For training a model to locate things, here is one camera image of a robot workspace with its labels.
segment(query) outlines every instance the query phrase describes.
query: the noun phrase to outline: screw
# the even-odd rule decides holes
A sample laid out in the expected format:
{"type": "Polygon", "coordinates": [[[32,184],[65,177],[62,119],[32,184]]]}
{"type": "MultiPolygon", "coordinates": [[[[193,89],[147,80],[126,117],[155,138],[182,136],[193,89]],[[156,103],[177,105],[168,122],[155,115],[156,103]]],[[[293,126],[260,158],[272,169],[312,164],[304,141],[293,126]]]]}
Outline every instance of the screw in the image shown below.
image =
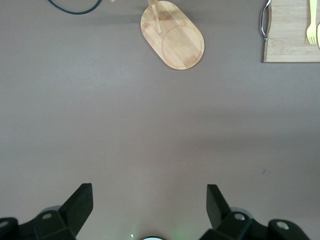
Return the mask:
{"type": "Polygon", "coordinates": [[[276,225],[283,230],[289,230],[289,226],[283,221],[277,221],[276,225]]]}
{"type": "Polygon", "coordinates": [[[241,213],[236,213],[234,215],[235,219],[240,220],[240,221],[244,221],[246,220],[245,216],[243,216],[241,213]]]}
{"type": "Polygon", "coordinates": [[[8,221],[3,221],[3,222],[0,222],[0,228],[3,228],[5,226],[7,226],[9,224],[8,221]]]}

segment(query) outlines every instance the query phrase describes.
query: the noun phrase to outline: wooden board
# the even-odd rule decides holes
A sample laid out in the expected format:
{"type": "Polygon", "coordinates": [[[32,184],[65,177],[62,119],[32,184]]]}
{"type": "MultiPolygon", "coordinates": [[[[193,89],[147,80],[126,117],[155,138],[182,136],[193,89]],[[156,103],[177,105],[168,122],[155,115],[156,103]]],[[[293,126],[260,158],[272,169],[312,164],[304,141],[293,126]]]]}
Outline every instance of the wooden board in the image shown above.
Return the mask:
{"type": "MultiPolygon", "coordinates": [[[[316,23],[320,23],[318,0],[316,23]]],[[[272,0],[269,6],[268,38],[264,48],[265,63],[319,63],[318,44],[310,45],[309,0],[272,0]]]]}
{"type": "Polygon", "coordinates": [[[149,6],[141,18],[142,34],[159,57],[171,68],[185,70],[196,65],[204,54],[201,32],[173,3],[158,2],[161,34],[149,6]]]}

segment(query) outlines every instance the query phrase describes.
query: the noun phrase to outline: gray tabletop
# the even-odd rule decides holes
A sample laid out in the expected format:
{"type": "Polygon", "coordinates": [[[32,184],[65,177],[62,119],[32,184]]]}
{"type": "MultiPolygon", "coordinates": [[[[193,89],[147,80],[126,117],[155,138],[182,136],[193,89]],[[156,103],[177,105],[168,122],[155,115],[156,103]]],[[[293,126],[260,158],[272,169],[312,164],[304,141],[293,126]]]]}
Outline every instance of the gray tabletop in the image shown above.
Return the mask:
{"type": "Polygon", "coordinates": [[[79,240],[197,240],[217,184],[317,239],[320,65],[262,63],[263,0],[173,3],[205,41],[184,71],[144,39],[146,0],[81,16],[0,1],[0,217],[25,223],[92,183],[79,240]]]}

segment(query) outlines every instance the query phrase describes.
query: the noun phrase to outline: rectangular wooden cutting board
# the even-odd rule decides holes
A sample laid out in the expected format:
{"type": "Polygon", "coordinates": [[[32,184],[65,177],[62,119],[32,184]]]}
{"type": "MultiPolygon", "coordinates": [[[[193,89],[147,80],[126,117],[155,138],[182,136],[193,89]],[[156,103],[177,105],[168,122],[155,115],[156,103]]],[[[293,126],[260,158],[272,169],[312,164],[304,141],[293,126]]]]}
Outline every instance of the rectangular wooden cutting board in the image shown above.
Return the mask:
{"type": "MultiPolygon", "coordinates": [[[[309,0],[272,0],[264,62],[320,63],[318,44],[310,45],[307,39],[309,24],[309,0]]],[[[320,0],[317,3],[316,24],[320,24],[320,0]]]]}

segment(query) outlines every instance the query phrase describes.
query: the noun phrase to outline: black cable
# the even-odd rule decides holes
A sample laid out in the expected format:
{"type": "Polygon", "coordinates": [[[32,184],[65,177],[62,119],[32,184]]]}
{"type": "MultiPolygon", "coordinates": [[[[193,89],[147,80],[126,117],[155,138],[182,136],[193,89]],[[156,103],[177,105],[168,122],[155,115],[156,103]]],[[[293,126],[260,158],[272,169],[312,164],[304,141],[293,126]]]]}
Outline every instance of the black cable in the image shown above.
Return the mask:
{"type": "Polygon", "coordinates": [[[95,9],[99,6],[99,4],[102,2],[102,0],[98,0],[92,8],[90,8],[90,9],[88,9],[88,10],[86,10],[86,11],[75,12],[75,11],[68,11],[68,10],[63,9],[62,7],[56,5],[52,0],[48,0],[48,1],[49,1],[49,3],[51,3],[53,6],[55,6],[57,9],[65,12],[65,13],[67,13],[67,14],[74,14],[74,15],[81,15],[81,14],[90,13],[90,12],[92,12],[93,10],[95,10],[95,9]]]}

